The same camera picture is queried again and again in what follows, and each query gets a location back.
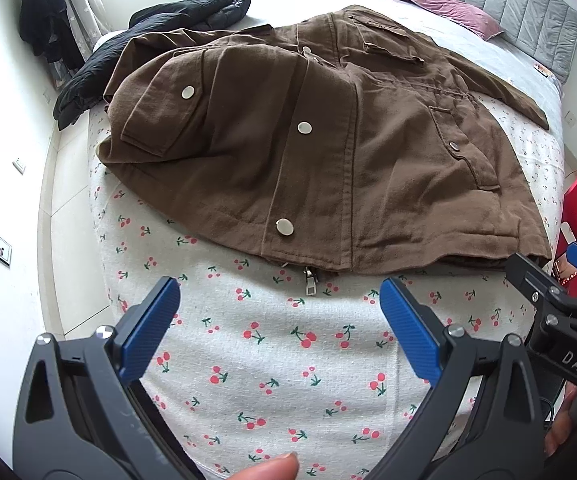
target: black jacket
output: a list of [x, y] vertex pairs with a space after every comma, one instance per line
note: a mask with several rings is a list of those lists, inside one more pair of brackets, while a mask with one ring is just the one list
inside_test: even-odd
[[49, 63], [62, 59], [70, 70], [78, 70], [84, 64], [64, 0], [22, 0], [20, 37], [30, 43], [35, 56], [45, 56]]
[[53, 110], [59, 129], [74, 123], [82, 113], [102, 101], [120, 54], [131, 38], [177, 28], [221, 30], [241, 20], [250, 6], [251, 0], [183, 0], [136, 12], [130, 19], [132, 26], [93, 52], [62, 89]]

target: bedsheet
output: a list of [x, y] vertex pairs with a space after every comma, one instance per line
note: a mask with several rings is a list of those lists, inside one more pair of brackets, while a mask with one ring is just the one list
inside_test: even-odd
[[[513, 144], [554, 247], [564, 178], [559, 89], [530, 58], [394, 0], [252, 0], [242, 26], [285, 25], [350, 4], [431, 35], [536, 99], [550, 132], [478, 95]], [[108, 299], [119, 319], [160, 276], [178, 280], [182, 304], [142, 383], [188, 455], [208, 479], [291, 450], [299, 454], [300, 479], [363, 478], [428, 390], [381, 314], [383, 276], [331, 276], [306, 296], [300, 269], [217, 246], [139, 200], [94, 154], [108, 131], [98, 105], [89, 118], [90, 203]], [[532, 306], [500, 272], [433, 266], [397, 278], [443, 322], [473, 335], [526, 336], [532, 324]], [[477, 384], [443, 450], [459, 437]]]

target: electrical outlet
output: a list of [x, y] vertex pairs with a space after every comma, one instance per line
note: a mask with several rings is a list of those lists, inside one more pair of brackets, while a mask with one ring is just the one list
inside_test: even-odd
[[566, 124], [572, 128], [577, 124], [577, 117], [575, 117], [575, 114], [569, 110], [566, 115], [564, 115], [564, 121], [566, 121]]
[[24, 164], [20, 158], [16, 158], [12, 164], [15, 166], [17, 171], [19, 171], [21, 174], [24, 174], [24, 170], [26, 170], [26, 164]]

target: pink pillow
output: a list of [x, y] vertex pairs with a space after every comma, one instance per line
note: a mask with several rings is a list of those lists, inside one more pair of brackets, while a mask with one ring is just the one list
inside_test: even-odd
[[460, 0], [410, 0], [414, 4], [444, 16], [462, 27], [472, 30], [483, 40], [489, 40], [504, 32], [492, 16], [471, 4]]

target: upholstered headboard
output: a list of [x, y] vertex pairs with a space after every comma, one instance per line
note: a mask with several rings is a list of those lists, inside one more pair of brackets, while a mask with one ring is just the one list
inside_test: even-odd
[[550, 68], [561, 81], [577, 45], [577, 11], [563, 0], [462, 0], [495, 18], [502, 38]]

